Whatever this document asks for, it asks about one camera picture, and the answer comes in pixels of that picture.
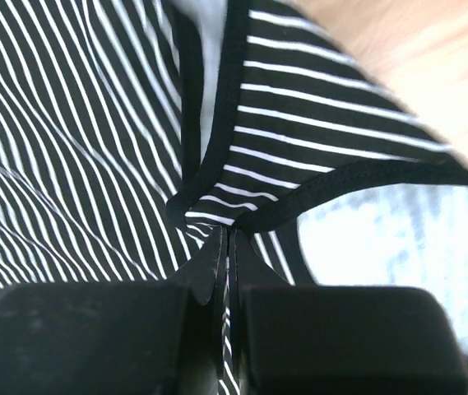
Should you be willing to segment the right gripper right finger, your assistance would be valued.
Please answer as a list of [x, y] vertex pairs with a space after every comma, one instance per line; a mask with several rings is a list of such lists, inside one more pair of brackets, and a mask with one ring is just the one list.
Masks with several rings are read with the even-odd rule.
[[244, 394], [467, 394], [447, 317], [411, 287], [292, 286], [229, 239], [231, 346]]

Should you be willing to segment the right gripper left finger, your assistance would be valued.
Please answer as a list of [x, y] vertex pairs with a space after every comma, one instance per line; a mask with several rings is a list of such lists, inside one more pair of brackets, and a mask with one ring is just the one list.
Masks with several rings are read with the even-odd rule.
[[228, 232], [163, 281], [0, 291], [0, 394], [215, 394]]

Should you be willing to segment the black white striped tank top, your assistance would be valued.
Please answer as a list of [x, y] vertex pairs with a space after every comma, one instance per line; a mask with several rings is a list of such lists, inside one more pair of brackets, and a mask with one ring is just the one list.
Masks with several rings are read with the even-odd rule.
[[468, 169], [280, 1], [0, 1], [0, 291], [163, 281], [228, 232], [292, 286], [418, 288], [468, 364]]

